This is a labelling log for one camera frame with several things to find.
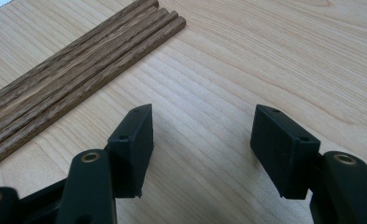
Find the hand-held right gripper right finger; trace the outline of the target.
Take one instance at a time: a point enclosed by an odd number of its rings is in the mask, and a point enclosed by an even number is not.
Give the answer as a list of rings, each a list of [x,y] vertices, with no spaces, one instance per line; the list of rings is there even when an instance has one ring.
[[[303,200],[320,141],[282,111],[256,105],[250,146],[281,197]]]

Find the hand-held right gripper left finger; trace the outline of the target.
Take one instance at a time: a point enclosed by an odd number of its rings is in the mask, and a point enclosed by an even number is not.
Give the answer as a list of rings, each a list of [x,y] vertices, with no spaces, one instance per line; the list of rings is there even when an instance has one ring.
[[[142,195],[153,148],[152,104],[133,108],[109,136],[106,145],[116,198]]]

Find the brown wooden chopstick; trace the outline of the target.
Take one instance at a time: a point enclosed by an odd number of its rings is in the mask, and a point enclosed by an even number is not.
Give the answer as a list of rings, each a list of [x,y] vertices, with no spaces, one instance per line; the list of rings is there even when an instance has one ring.
[[[147,54],[149,54],[152,50],[156,49],[160,44],[165,42],[167,39],[178,33],[180,30],[182,30],[186,25],[186,21],[184,18],[177,16],[175,19],[171,20],[166,26],[164,26],[162,29],[160,29],[155,34],[151,35],[150,37],[146,38],[145,41],[138,44],[133,49],[129,50],[127,54],[123,55],[119,59],[117,59],[115,62],[109,64],[107,67],[101,69],[98,73],[95,74],[93,78],[89,80],[89,82],[85,83],[84,85],[80,86],[78,91],[71,93],[67,96],[69,100],[75,98],[77,101],[71,106],[69,106],[64,112],[59,113],[57,111],[57,107],[53,106],[51,108],[51,111],[56,114],[56,119],[49,121],[47,123],[47,126],[42,128],[40,132],[36,133],[39,134],[45,129],[47,129],[53,122],[64,116],[66,113],[68,113],[71,109],[76,107],[78,104],[86,100],[88,97],[90,97],[94,92],[98,91],[99,89],[103,88],[105,84],[107,84],[109,81],[117,77],[119,74],[123,73],[126,69],[128,69],[130,66],[132,66],[134,63],[145,57]],[[5,159],[7,156],[9,156],[14,151],[10,151],[10,153],[1,153],[0,152],[0,161]]]
[[[22,126],[24,124],[21,121],[22,116],[28,114],[32,108],[46,103],[47,97],[54,94],[69,81],[75,79],[83,69],[89,66],[89,62],[93,60],[95,54],[102,50],[108,42],[123,42],[127,32],[131,28],[136,27],[141,21],[148,21],[155,15],[163,15],[166,12],[165,9],[159,10],[158,8],[145,10],[141,14],[129,19],[120,28],[111,28],[109,31],[106,31],[105,35],[101,35],[101,39],[97,44],[80,53],[76,58],[59,69],[49,72],[49,76],[41,80],[38,85],[0,110],[0,136],[6,138],[15,133],[17,129],[12,126],[14,122],[18,122]]]
[[[111,28],[120,28],[134,16],[141,14],[149,8],[158,8],[158,6],[158,0],[134,0],[129,6],[92,28],[86,34],[50,56],[43,63],[40,63],[1,89],[0,110],[38,85],[41,80],[49,76],[49,72],[59,69],[76,58],[80,53],[97,44],[101,39],[101,35],[105,35],[106,31],[109,31]]]
[[[78,91],[80,86],[89,82],[101,69],[127,54],[129,50],[158,32],[176,17],[177,14],[175,12],[167,11],[163,15],[157,14],[148,21],[141,21],[136,27],[131,28],[123,42],[108,42],[102,50],[95,54],[93,60],[89,62],[89,66],[83,69],[75,79],[69,81],[54,94],[47,97],[46,103],[32,108],[28,114],[22,116],[21,121],[24,122],[22,126],[18,122],[14,122],[12,126],[17,129],[15,133],[6,138],[0,136],[0,152],[10,153],[10,151],[16,150],[25,141],[40,132],[42,128],[47,126],[49,121],[56,119],[56,114],[51,111],[53,106],[57,107],[59,113],[64,112],[71,104],[77,101],[75,98],[69,100],[67,98],[68,95]]]

